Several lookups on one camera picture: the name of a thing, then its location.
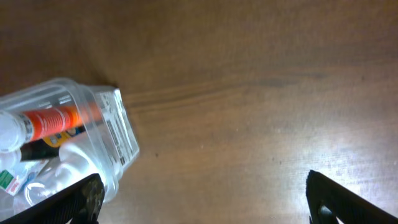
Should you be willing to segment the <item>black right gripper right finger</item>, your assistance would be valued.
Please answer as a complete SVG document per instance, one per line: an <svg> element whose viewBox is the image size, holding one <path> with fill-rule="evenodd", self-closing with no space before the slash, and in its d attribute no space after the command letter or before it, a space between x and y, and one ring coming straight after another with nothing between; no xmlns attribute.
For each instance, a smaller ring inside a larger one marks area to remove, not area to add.
<svg viewBox="0 0 398 224"><path fill-rule="evenodd" d="M306 197L310 223L397 223L397 217L314 170L307 176Z"/></svg>

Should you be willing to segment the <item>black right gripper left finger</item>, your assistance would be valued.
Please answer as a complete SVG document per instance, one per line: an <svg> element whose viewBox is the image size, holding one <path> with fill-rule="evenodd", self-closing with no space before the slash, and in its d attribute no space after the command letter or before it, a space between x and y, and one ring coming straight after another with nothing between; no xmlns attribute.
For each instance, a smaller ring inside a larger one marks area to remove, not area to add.
<svg viewBox="0 0 398 224"><path fill-rule="evenodd" d="M98 224L104 201L99 174L91 174L1 224Z"/></svg>

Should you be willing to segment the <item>white spray bottle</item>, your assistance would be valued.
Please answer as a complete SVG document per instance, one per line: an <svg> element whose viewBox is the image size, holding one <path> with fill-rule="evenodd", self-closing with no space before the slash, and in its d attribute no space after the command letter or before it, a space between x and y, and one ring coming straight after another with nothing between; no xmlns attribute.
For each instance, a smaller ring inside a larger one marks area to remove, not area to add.
<svg viewBox="0 0 398 224"><path fill-rule="evenodd" d="M139 155L139 145L120 90L96 92L95 100L103 117L63 143L59 161L25 185L21 199L28 205L36 205L91 174L101 178L104 202L115 198L119 181Z"/></svg>

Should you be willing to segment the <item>dark bottle with white cap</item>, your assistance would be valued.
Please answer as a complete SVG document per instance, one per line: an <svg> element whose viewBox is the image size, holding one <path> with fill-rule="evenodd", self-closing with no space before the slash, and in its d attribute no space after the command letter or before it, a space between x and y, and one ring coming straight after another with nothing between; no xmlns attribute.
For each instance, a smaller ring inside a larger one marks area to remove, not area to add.
<svg viewBox="0 0 398 224"><path fill-rule="evenodd" d="M58 157L60 146L85 132L83 126L72 128L42 139L28 142L12 152L1 153L1 169L11 168L20 162L40 161Z"/></svg>

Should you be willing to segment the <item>white Panadol medicine box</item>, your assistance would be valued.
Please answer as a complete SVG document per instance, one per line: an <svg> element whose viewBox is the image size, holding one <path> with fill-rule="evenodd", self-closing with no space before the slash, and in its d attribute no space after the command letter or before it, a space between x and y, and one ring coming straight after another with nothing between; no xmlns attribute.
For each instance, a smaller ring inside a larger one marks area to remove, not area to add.
<svg viewBox="0 0 398 224"><path fill-rule="evenodd" d="M20 162L11 168L1 169L1 190L15 196L48 162L49 160Z"/></svg>

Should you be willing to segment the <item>orange tube with white cap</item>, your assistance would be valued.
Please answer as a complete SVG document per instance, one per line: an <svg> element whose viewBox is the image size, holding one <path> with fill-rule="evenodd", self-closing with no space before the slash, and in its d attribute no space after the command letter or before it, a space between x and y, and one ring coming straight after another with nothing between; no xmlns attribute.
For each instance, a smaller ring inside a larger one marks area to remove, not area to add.
<svg viewBox="0 0 398 224"><path fill-rule="evenodd" d="M1 152L13 152L28 142L82 126L102 118L94 103L79 110L75 105L20 112L1 111Z"/></svg>

